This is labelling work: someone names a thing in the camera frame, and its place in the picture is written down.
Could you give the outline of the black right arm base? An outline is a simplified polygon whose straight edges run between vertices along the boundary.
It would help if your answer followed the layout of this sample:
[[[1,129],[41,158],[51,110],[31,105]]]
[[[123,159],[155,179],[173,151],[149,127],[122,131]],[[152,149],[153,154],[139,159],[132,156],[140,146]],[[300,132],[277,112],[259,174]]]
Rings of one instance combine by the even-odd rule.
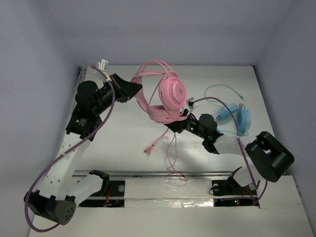
[[[233,179],[239,167],[227,179],[214,180],[208,193],[215,197],[215,207],[258,206],[257,191],[248,186],[240,186]]]

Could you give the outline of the pink headphones with cable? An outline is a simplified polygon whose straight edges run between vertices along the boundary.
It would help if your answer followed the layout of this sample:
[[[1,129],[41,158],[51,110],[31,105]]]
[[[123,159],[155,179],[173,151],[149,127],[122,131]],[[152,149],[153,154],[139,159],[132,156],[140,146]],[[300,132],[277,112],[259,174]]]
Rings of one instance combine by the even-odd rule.
[[[178,78],[176,72],[161,60],[151,60],[144,63],[131,79],[131,82],[142,84],[143,77],[162,76],[154,89],[158,92],[161,105],[151,105],[147,101],[144,91],[141,89],[136,95],[136,101],[149,118],[160,124],[170,124],[176,121],[184,121],[184,107],[187,101],[187,90],[183,82]]]

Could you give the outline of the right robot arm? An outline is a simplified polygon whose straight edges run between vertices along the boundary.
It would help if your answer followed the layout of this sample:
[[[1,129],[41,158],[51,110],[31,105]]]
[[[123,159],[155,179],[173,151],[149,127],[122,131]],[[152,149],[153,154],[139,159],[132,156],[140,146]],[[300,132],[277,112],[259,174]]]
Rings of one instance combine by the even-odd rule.
[[[237,168],[228,178],[228,188],[233,194],[241,193],[251,183],[277,182],[295,161],[293,154],[269,132],[262,131],[253,141],[226,135],[219,131],[210,114],[202,114],[198,119],[189,115],[166,126],[175,133],[185,130],[200,137],[209,153],[243,156],[245,167]]]

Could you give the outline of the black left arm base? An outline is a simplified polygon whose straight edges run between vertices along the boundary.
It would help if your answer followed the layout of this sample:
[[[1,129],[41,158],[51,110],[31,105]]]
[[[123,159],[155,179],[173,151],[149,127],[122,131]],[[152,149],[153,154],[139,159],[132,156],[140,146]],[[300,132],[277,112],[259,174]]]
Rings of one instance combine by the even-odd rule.
[[[79,204],[80,207],[124,207],[124,180],[111,180],[109,174],[100,170],[92,170],[89,175],[96,175],[103,183],[100,190]]]

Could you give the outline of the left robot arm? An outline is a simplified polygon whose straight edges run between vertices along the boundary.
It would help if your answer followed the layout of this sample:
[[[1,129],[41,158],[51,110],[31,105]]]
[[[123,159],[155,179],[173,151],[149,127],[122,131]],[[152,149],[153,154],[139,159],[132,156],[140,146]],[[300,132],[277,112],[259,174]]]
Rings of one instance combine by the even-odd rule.
[[[110,177],[100,170],[92,170],[79,183],[71,185],[76,166],[96,133],[110,117],[100,115],[113,111],[114,103],[125,103],[133,98],[142,85],[128,82],[117,74],[103,82],[102,87],[91,80],[77,87],[76,105],[66,126],[65,144],[57,158],[36,179],[40,185],[32,184],[24,197],[25,214],[31,210],[35,215],[66,225],[72,219],[76,207],[92,194],[104,195],[110,188]]]

